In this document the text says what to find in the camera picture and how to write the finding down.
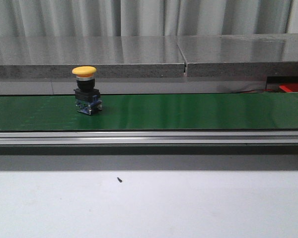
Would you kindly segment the green conveyor belt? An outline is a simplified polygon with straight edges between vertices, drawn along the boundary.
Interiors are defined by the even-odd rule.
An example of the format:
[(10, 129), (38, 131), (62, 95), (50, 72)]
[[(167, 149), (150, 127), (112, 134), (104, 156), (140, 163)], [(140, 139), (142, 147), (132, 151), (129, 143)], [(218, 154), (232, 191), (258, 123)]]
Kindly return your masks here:
[(0, 96), (0, 131), (298, 129), (298, 93), (103, 95), (102, 111), (73, 95)]

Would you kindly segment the red plastic tray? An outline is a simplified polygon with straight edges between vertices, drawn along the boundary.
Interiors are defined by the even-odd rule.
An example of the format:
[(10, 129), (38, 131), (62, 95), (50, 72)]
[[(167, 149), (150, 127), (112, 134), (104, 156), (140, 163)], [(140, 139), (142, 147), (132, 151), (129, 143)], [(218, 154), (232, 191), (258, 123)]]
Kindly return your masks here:
[(298, 93), (298, 83), (281, 84), (279, 89), (286, 93)]

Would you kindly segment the white pleated curtain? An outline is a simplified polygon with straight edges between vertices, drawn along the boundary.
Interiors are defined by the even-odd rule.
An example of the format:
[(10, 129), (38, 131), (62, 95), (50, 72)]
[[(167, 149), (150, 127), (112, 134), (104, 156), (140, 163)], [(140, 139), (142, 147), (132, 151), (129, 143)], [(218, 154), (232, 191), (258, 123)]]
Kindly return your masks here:
[(0, 37), (271, 33), (298, 33), (298, 0), (0, 0)]

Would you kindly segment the grey stone counter slab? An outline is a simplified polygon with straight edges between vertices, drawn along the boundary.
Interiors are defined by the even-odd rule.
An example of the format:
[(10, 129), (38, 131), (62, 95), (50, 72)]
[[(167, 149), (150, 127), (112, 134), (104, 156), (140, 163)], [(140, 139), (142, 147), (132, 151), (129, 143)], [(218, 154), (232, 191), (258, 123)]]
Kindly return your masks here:
[(298, 76), (298, 33), (183, 36), (189, 77)]
[(0, 37), (0, 78), (71, 78), (78, 66), (99, 78), (182, 77), (173, 37)]

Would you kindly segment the grey stone counter slab right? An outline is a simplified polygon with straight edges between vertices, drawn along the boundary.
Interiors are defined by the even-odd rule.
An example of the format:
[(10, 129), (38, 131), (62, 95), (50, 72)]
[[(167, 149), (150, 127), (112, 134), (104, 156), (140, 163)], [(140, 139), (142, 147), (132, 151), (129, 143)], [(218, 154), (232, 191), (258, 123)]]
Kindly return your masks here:
[(183, 36), (189, 77), (298, 76), (298, 33)]

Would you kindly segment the aluminium conveyor frame rail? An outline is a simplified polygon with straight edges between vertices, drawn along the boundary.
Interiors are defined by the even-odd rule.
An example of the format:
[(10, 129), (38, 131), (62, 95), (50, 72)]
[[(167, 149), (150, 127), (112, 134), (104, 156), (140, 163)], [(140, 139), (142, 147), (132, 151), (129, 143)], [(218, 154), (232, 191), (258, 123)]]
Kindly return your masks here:
[(298, 171), (298, 130), (0, 132), (0, 171)]

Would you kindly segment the grey stone counter slab left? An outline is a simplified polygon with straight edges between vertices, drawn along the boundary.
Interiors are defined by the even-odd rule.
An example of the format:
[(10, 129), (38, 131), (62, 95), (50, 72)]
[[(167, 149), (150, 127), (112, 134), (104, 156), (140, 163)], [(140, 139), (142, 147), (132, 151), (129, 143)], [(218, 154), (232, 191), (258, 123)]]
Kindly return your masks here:
[(173, 37), (0, 37), (0, 78), (71, 78), (78, 66), (99, 78), (182, 77)]

